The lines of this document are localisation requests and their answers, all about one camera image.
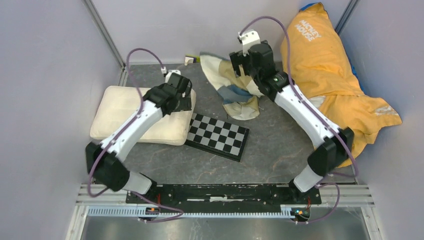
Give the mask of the blue beige checkered pillowcase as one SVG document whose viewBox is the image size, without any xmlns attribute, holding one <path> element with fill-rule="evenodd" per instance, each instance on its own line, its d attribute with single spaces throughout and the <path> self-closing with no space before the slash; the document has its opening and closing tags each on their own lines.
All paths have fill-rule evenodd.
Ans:
<svg viewBox="0 0 424 240">
<path fill-rule="evenodd" d="M 217 54 L 202 51 L 199 58 L 202 71 L 222 98 L 227 115 L 239 121 L 260 115 L 259 98 L 263 94 L 250 76 L 236 76 L 231 61 Z"/>
</svg>

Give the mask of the cream white pillow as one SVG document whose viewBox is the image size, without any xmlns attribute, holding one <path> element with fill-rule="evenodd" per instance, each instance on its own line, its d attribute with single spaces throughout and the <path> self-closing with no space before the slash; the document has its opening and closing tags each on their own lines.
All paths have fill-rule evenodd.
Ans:
<svg viewBox="0 0 424 240">
<path fill-rule="evenodd" d="M 156 122 L 139 140 L 140 143 L 181 146 L 185 143 L 196 104 L 196 92 L 191 91 L 191 110 L 172 112 Z M 106 88 L 89 135 L 103 140 L 112 135 L 140 106 L 140 97 L 134 87 L 109 86 Z"/>
</svg>

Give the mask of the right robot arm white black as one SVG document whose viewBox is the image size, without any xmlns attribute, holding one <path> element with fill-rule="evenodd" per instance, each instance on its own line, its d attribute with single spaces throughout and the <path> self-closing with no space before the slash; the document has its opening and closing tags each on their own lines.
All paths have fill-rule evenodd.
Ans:
<svg viewBox="0 0 424 240">
<path fill-rule="evenodd" d="M 301 94 L 288 73 L 276 68 L 273 50 L 266 40 L 232 52 L 229 57 L 234 73 L 250 76 L 258 90 L 285 110 L 313 144 L 306 167 L 289 182 L 289 199 L 302 204 L 312 188 L 352 156 L 354 132 L 326 118 Z"/>
</svg>

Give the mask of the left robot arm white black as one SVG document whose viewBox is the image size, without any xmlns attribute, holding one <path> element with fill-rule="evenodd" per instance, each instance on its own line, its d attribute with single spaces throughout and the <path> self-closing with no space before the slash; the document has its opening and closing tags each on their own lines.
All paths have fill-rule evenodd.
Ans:
<svg viewBox="0 0 424 240">
<path fill-rule="evenodd" d="M 110 136 L 85 148 L 89 178 L 95 178 L 108 190 L 137 192 L 145 204 L 153 203 L 157 190 L 154 180 L 128 170 L 124 161 L 131 149 L 157 122 L 176 113 L 192 113 L 192 81 L 178 70 L 165 74 L 165 82 L 142 94 L 141 104 Z"/>
</svg>

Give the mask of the yellow Mickey Mouse pillow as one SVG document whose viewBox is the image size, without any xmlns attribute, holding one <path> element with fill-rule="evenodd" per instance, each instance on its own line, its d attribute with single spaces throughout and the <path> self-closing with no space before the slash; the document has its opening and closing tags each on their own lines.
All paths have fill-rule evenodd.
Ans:
<svg viewBox="0 0 424 240">
<path fill-rule="evenodd" d="M 287 27 L 280 45 L 283 68 L 301 92 L 329 120 L 354 132 L 351 153 L 358 157 L 384 127 L 401 117 L 384 99 L 366 95 L 352 71 L 343 43 L 322 3 L 302 8 Z"/>
</svg>

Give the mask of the small white green block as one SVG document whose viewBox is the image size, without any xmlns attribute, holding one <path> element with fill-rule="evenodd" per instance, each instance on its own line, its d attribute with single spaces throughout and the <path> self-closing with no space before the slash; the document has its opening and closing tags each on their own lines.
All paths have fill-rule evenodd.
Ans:
<svg viewBox="0 0 424 240">
<path fill-rule="evenodd" d="M 188 54 L 184 56 L 184 65 L 185 66 L 187 66 L 189 64 L 200 63 L 200 62 L 201 62 L 200 56 L 188 55 Z"/>
</svg>

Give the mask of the black white checkerboard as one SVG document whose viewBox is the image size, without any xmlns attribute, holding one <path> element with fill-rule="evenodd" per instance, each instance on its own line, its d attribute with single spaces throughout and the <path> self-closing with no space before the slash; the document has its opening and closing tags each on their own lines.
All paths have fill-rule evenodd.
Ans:
<svg viewBox="0 0 424 240">
<path fill-rule="evenodd" d="M 193 113 L 185 145 L 240 162 L 250 129 Z"/>
</svg>

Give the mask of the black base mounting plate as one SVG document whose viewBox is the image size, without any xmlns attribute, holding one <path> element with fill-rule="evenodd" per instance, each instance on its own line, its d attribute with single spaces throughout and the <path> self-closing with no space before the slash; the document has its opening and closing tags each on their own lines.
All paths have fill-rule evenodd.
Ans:
<svg viewBox="0 0 424 240">
<path fill-rule="evenodd" d="M 227 183 L 227 184 L 158 184 L 144 195 L 154 203 L 166 206 L 183 202 L 266 202 L 276 205 L 319 205 L 318 189 L 299 193 L 294 187 L 280 183 Z"/>
</svg>

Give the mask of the aluminium frame post left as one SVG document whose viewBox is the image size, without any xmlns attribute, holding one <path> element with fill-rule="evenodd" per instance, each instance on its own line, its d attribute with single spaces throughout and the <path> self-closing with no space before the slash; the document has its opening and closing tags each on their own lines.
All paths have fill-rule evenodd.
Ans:
<svg viewBox="0 0 424 240">
<path fill-rule="evenodd" d="M 109 31 L 107 30 L 107 27 L 106 27 L 104 21 L 102 20 L 100 13 L 98 12 L 97 8 L 95 7 L 94 2 L 92 0 L 82 0 L 82 2 L 84 3 L 86 9 L 88 10 L 89 14 L 91 15 L 96 27 L 100 31 L 100 34 L 103 37 L 103 39 L 105 40 L 106 45 L 108 46 L 109 50 L 111 51 L 114 59 L 116 60 L 118 65 L 122 69 L 124 69 L 126 64 L 125 64 L 121 54 L 119 53 L 119 50 L 118 50 L 117 46 L 115 45 L 115 43 L 112 39 L 112 36 L 110 35 Z"/>
</svg>

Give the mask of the aluminium frame post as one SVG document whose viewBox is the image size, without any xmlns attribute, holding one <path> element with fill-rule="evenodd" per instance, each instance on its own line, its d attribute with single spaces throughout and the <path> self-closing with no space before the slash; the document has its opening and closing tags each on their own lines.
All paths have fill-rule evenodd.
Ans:
<svg viewBox="0 0 424 240">
<path fill-rule="evenodd" d="M 351 17 L 359 2 L 360 0 L 349 0 L 346 8 L 344 9 L 339 21 L 337 22 L 334 28 L 335 32 L 338 35 L 342 33 L 346 23 L 348 22 L 349 18 Z"/>
<path fill-rule="evenodd" d="M 114 59 L 116 60 L 118 65 L 122 69 L 124 69 L 126 64 L 125 64 L 121 54 L 119 53 L 119 50 L 118 50 L 117 46 L 115 45 L 115 43 L 112 39 L 112 36 L 110 35 L 109 31 L 107 30 L 107 27 L 106 27 L 104 21 L 102 20 L 100 13 L 98 12 L 97 8 L 95 7 L 94 2 L 92 0 L 82 0 L 82 2 L 84 3 L 86 9 L 88 10 L 89 14 L 91 15 L 96 27 L 100 31 L 100 34 L 103 37 L 103 39 L 105 40 L 106 45 L 108 46 L 109 50 L 111 51 Z"/>
</svg>

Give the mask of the aluminium frame post right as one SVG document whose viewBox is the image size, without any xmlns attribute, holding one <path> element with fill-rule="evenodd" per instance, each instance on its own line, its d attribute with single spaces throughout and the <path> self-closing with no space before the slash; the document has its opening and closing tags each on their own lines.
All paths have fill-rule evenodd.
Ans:
<svg viewBox="0 0 424 240">
<path fill-rule="evenodd" d="M 359 2 L 360 0 L 349 0 L 346 8 L 344 9 L 339 21 L 337 22 L 334 28 L 335 32 L 338 35 L 342 33 L 346 23 L 348 22 L 349 18 L 351 17 Z"/>
</svg>

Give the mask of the aluminium frame rail front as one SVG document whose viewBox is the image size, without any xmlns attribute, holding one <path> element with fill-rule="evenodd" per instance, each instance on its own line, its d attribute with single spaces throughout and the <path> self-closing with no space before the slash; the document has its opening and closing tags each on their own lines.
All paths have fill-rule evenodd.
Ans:
<svg viewBox="0 0 424 240">
<path fill-rule="evenodd" d="M 340 185 L 340 197 L 337 206 L 340 208 L 374 207 L 374 200 L 366 185 Z M 125 190 L 113 192 L 107 190 L 101 196 L 91 197 L 87 186 L 81 185 L 76 199 L 77 206 L 135 206 L 136 203 L 127 203 L 130 194 Z M 333 185 L 325 186 L 316 194 L 318 203 L 312 203 L 312 207 L 330 208 L 337 200 L 337 188 Z"/>
</svg>

